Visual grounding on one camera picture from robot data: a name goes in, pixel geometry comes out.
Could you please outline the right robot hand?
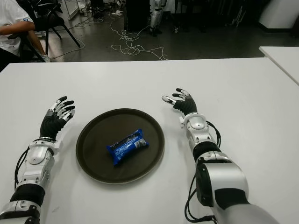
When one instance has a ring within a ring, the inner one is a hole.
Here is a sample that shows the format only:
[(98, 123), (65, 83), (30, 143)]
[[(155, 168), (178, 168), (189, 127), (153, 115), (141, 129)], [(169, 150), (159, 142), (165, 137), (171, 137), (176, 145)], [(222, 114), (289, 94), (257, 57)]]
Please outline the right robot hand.
[(181, 88), (177, 88), (176, 91), (177, 93), (172, 94), (175, 99), (168, 96), (162, 96), (162, 100), (172, 105), (174, 109), (181, 111), (185, 116), (197, 112), (196, 103), (190, 93)]

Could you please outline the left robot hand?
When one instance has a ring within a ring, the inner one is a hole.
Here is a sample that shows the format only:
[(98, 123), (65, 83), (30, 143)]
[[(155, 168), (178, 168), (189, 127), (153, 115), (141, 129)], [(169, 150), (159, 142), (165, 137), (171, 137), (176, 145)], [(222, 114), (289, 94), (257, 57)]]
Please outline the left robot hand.
[(67, 96), (55, 100), (43, 118), (39, 137), (55, 140), (57, 134), (73, 118), (74, 114), (75, 105), (73, 100), (68, 101)]

